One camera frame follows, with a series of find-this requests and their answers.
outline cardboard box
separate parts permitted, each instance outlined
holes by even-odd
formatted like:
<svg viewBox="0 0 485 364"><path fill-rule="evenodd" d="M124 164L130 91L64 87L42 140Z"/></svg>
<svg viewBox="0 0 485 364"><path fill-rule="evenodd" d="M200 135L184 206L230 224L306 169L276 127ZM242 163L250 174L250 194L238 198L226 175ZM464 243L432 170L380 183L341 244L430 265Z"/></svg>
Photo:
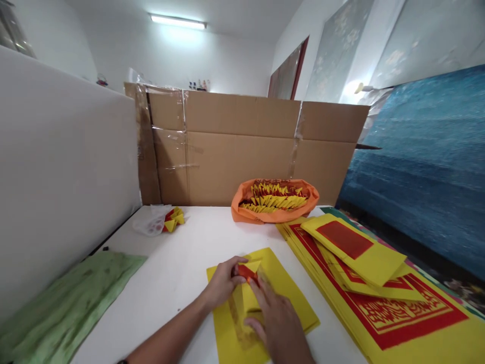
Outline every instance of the cardboard box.
<svg viewBox="0 0 485 364"><path fill-rule="evenodd" d="M137 101L143 204L230 206L244 181L303 178L334 205L368 106L125 84Z"/></svg>

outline orange bag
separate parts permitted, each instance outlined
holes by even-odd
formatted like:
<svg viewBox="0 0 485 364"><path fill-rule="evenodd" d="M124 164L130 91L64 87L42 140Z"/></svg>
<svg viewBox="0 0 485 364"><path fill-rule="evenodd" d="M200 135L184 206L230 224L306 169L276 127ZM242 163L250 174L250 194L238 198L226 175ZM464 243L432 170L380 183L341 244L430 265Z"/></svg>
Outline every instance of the orange bag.
<svg viewBox="0 0 485 364"><path fill-rule="evenodd" d="M256 180L260 180L268 184L280 184L281 186L294 186L296 188L303 188L302 192L308 196L308 201L303 206L291 210L277 210L271 213L253 212L251 210L239 207L239 204L244 200L249 200L253 197L251 186ZM317 205L320 195L315 187L303 179L261 179L255 178L239 185L237 192L232 199L231 213L232 219L235 222L248 222L255 224L264 224L266 222L278 223L293 221L301 216L307 216Z"/></svg>

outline white tabletop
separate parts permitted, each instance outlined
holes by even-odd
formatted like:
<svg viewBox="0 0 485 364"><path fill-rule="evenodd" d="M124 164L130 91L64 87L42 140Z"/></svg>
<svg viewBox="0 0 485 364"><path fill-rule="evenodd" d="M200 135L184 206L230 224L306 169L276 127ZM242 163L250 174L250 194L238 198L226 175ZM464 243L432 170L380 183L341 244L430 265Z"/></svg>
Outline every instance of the white tabletop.
<svg viewBox="0 0 485 364"><path fill-rule="evenodd" d="M150 207L144 206L104 244L112 251L149 258L101 317L71 363L117 363L199 295L207 284L208 267L266 247L273 250L320 319L320 326L307 335L317 362L367 363L274 225L235 223L230 207L182 209L186 224L172 234L149 238L135 232L133 221L151 214ZM310 216L321 214L316 208ZM212 314L182 362L218 362Z"/></svg>

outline white partition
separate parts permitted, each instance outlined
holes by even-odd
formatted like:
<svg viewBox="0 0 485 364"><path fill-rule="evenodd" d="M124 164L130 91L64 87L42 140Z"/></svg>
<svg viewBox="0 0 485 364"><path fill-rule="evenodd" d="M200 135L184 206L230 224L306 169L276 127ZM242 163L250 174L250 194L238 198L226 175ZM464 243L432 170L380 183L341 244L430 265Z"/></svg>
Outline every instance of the white partition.
<svg viewBox="0 0 485 364"><path fill-rule="evenodd" d="M0 47L0 322L139 206L134 101Z"/></svg>

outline blue plastic sheet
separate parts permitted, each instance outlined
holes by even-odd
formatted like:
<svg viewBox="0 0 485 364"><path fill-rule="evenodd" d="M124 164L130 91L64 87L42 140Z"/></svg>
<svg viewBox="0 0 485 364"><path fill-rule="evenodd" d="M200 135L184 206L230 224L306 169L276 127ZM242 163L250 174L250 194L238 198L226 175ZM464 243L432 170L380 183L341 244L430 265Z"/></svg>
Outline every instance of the blue plastic sheet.
<svg viewBox="0 0 485 364"><path fill-rule="evenodd" d="M485 65L397 86L340 198L485 280Z"/></svg>

